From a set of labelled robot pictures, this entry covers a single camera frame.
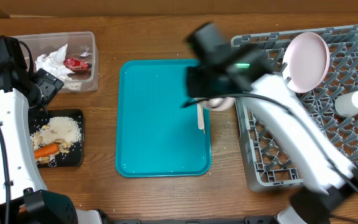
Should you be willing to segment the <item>pile of white rice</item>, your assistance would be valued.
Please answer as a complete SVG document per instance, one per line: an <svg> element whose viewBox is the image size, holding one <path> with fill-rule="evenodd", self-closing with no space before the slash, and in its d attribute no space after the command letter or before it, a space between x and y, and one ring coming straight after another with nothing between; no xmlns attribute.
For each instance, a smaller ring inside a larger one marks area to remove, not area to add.
<svg viewBox="0 0 358 224"><path fill-rule="evenodd" d="M82 117L37 118L30 139L38 167L79 166L83 160Z"/></svg>

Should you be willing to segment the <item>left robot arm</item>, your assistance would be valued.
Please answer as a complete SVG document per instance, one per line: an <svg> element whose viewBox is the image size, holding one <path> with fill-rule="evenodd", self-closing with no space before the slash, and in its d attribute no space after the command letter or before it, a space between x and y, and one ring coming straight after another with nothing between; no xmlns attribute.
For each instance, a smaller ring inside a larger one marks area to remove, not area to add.
<svg viewBox="0 0 358 224"><path fill-rule="evenodd" d="M35 163L29 123L63 82L34 71L26 44L0 36L0 223L110 223L101 210L78 210L71 199L47 189Z"/></svg>

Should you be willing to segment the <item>pile of peanuts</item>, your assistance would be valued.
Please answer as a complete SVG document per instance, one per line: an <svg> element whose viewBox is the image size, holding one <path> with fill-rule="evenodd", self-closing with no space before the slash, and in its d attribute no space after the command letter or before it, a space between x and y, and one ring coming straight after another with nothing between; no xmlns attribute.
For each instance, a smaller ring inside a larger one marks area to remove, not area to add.
<svg viewBox="0 0 358 224"><path fill-rule="evenodd" d="M46 124L31 134L36 164L49 164L58 154L68 154L75 137L67 127Z"/></svg>

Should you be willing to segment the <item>white round plate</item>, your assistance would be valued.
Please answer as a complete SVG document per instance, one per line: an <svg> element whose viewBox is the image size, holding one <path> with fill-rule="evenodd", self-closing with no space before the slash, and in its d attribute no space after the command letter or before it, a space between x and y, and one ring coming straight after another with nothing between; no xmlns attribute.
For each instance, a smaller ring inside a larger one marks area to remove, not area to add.
<svg viewBox="0 0 358 224"><path fill-rule="evenodd" d="M295 93L306 93L316 88L328 72L328 45L318 34L302 33L288 45L283 63L283 78L290 80L287 87Z"/></svg>

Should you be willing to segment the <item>pink bowl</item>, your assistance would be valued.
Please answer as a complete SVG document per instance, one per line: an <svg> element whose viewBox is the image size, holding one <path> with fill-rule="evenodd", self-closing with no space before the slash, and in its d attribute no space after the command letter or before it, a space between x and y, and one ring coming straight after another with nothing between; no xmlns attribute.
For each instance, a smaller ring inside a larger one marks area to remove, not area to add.
<svg viewBox="0 0 358 224"><path fill-rule="evenodd" d="M231 97L227 98L213 98L207 101L202 102L202 105L212 111L224 111L228 110L231 106L234 105L235 99Z"/></svg>

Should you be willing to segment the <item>orange carrot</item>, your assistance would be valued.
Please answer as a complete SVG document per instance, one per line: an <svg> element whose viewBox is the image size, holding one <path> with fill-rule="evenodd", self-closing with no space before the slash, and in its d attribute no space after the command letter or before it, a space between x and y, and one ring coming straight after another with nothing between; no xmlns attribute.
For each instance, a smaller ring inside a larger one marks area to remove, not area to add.
<svg viewBox="0 0 358 224"><path fill-rule="evenodd" d="M51 154L54 154L60 150L60 147L57 143L49 144L40 149L34 151L34 156L36 159L40 157L47 157Z"/></svg>

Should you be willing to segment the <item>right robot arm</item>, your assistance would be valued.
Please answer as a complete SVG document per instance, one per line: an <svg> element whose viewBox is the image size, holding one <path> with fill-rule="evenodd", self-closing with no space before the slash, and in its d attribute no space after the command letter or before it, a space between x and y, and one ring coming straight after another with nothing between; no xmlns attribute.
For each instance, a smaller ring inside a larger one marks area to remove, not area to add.
<svg viewBox="0 0 358 224"><path fill-rule="evenodd" d="M243 100L300 169L302 188L270 222L329 223L333 210L358 194L358 166L319 130L258 46L233 49L212 22L186 42L199 61L186 69L186 105L222 111Z"/></svg>

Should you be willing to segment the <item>white plastic cup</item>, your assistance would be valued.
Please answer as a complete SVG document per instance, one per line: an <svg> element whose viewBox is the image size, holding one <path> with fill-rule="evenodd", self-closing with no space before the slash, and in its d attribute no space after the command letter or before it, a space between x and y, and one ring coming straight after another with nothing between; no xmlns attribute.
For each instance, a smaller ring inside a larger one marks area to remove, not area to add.
<svg viewBox="0 0 358 224"><path fill-rule="evenodd" d="M336 98L334 107L338 115L350 118L358 114L358 91Z"/></svg>

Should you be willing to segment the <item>white plastic fork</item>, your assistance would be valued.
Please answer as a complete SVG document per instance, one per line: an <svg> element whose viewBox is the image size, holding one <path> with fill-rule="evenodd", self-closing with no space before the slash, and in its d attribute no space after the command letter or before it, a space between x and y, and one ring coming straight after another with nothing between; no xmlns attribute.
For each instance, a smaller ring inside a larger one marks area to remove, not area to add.
<svg viewBox="0 0 358 224"><path fill-rule="evenodd" d="M197 104L197 119L198 119L198 128L200 130L204 130L203 107L200 104Z"/></svg>

